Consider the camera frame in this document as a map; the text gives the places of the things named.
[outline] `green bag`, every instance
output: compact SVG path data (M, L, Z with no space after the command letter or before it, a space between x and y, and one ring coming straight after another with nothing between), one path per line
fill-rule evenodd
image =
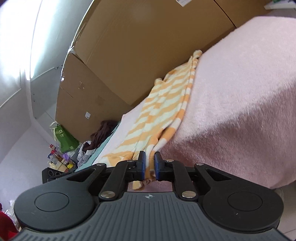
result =
M49 126L52 129L54 140L59 141L60 151L62 153L73 151L79 146L79 141L76 140L65 128L59 125L56 121Z

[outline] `metal pin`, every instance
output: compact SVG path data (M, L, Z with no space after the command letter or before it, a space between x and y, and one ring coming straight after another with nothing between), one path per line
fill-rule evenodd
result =
M193 191L182 192L182 197L185 197L185 198L194 198L195 196L196 196L196 193Z
M115 192L112 191L105 191L101 193L101 197L103 198L112 198L115 197Z

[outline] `ribbed gray surface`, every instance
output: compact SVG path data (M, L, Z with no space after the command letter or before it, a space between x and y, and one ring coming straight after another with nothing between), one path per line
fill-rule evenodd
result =
M213 224L197 203L185 202L174 193L125 193L117 201L102 203L82 225L58 233L24 230L22 241L283 241L277 230L240 234Z

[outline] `teal fabric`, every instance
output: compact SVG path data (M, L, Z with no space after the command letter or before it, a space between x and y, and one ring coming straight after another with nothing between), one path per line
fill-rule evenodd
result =
M96 151L94 152L94 154L91 155L91 157L87 160L87 162L84 163L78 169L76 169L76 172L78 172L78 171L80 171L80 170L82 170L84 168L87 168L87 167L91 166L94 163L94 161L96 160L96 158L100 155L100 153L102 152L102 150L104 149L104 147L107 145L107 143L110 140L110 138L113 136L113 134L117 130L119 124L120 124L120 122L117 124L117 126L114 128L114 130L111 132L111 135L108 136L108 138L96 149Z

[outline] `bed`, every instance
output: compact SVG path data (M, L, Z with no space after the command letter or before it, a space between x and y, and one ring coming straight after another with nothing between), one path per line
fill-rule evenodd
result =
M143 103L123 115L94 164L124 140ZM185 117L161 154L281 187L296 180L295 120L296 19L255 17L200 57ZM145 189L160 190L171 185Z

